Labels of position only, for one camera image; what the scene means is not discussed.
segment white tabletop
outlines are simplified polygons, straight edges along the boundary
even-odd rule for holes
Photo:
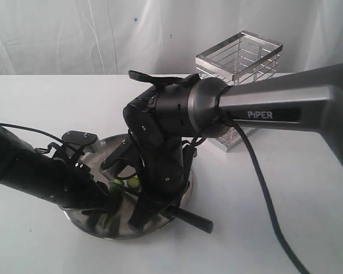
[[[61,136],[126,132],[122,109],[148,84],[124,75],[0,76],[0,122]],[[13,130],[34,147],[45,136]],[[282,231],[311,273],[343,273],[343,168],[315,133],[250,137]],[[279,245],[243,144],[210,142],[194,161],[187,209],[214,221],[208,235],[176,220],[149,236],[108,241],[78,230],[56,205],[0,185],[0,273],[298,273]]]

